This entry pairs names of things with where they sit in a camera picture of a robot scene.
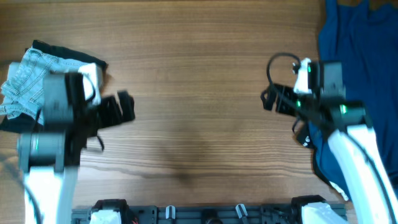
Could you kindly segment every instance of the wooden table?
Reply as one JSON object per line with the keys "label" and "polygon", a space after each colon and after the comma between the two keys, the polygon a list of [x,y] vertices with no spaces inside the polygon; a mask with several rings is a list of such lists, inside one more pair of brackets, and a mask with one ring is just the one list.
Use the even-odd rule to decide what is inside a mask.
{"label": "wooden table", "polygon": [[[107,61],[103,94],[134,96],[137,119],[100,131],[103,154],[82,152],[74,207],[104,198],[285,203],[309,194],[337,202],[313,174],[312,152],[294,140],[294,118],[264,111],[259,97],[272,54],[318,58],[321,8],[317,0],[0,4],[2,80],[39,39]],[[275,63],[276,83],[294,84],[291,62]],[[16,139],[0,132],[0,223],[24,221],[23,191],[5,168],[17,167]]]}

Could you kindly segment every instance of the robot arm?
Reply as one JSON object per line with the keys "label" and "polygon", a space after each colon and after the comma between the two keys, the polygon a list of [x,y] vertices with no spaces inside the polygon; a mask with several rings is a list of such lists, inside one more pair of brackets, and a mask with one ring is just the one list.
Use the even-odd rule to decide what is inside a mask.
{"label": "robot arm", "polygon": [[[359,222],[396,223],[398,202],[377,149],[373,124],[362,102],[345,100],[341,63],[311,62],[307,58],[301,62],[298,60],[298,65],[294,64],[298,75],[294,86],[298,98],[295,103],[280,94],[271,80],[271,63],[280,56],[298,60],[296,56],[285,53],[273,56],[267,67],[270,86],[300,118],[313,122],[327,136]],[[313,223],[320,212],[316,208],[319,208],[316,203],[303,206],[303,223]],[[334,223],[326,218],[329,215],[322,217],[324,223]]]}
{"label": "robot arm", "polygon": [[21,134],[17,142],[19,167],[24,173],[26,223],[70,223],[80,152],[87,138],[98,137],[101,128],[135,118],[132,97],[126,91],[118,96],[120,107],[114,96],[93,106],[85,100],[81,74],[45,77],[44,130]]}

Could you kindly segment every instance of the blue cloth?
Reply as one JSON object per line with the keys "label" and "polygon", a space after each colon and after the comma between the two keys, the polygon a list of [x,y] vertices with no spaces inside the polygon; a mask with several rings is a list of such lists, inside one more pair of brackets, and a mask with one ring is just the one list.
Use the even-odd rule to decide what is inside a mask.
{"label": "blue cloth", "polygon": [[[9,74],[1,86],[1,94],[6,97],[6,101],[0,105],[0,115],[12,119],[25,113],[35,118],[44,103],[43,77],[50,73],[77,72],[83,65],[87,63],[58,58],[29,48],[16,73]],[[43,124],[43,114],[38,122]]]}
{"label": "blue cloth", "polygon": [[[321,60],[341,60],[346,99],[365,102],[376,132],[377,146],[393,188],[398,189],[398,10],[385,4],[369,10],[326,0],[326,24],[319,34]],[[348,188],[329,145],[310,124],[315,154],[325,177]]]}

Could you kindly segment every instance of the black cloth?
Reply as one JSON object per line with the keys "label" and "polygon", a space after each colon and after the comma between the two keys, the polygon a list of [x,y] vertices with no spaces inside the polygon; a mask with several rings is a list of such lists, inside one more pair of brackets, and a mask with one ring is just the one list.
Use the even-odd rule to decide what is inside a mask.
{"label": "black cloth", "polygon": [[[7,117],[5,117],[0,124],[0,130],[20,134],[33,131],[34,125],[35,119],[33,119],[29,115],[22,113],[14,119],[8,119]],[[37,128],[39,131],[43,130],[43,126],[41,124],[37,124]]]}
{"label": "black cloth", "polygon": [[33,40],[32,47],[34,49],[41,50],[45,54],[50,54],[63,59],[74,59],[85,63],[95,63],[101,67],[102,71],[105,71],[107,67],[106,62],[103,60],[66,47],[52,46],[39,40]]}
{"label": "black cloth", "polygon": [[[76,50],[71,50],[66,47],[52,46],[39,40],[33,40],[32,47],[34,49],[41,50],[45,54],[50,54],[59,58],[74,59],[85,63],[95,63],[101,67],[103,71],[105,71],[106,67],[108,66],[106,62],[96,57],[78,52]],[[33,118],[26,114],[21,114],[17,118],[13,119],[4,118],[3,122],[0,124],[0,130],[20,134],[23,132],[32,131],[34,124],[35,120]],[[41,130],[42,128],[43,126],[38,124],[38,129]]]}
{"label": "black cloth", "polygon": [[312,142],[308,123],[305,123],[301,127],[301,129],[295,133],[295,137],[296,140],[304,147],[314,150],[314,152],[312,153],[312,169],[315,175],[317,175],[322,181],[324,181],[324,183],[332,187],[329,180],[325,177],[325,175],[322,174],[322,171],[318,167],[317,158],[315,157],[315,155],[317,154],[317,147],[314,146]]}

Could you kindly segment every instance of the green led light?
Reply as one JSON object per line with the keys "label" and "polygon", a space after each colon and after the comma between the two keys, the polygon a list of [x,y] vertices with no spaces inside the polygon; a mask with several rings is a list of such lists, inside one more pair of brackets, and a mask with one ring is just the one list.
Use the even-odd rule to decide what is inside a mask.
{"label": "green led light", "polygon": [[39,138],[36,138],[36,151],[39,150]]}
{"label": "green led light", "polygon": [[342,114],[347,113],[347,106],[346,106],[346,105],[340,105],[340,112],[341,112]]}

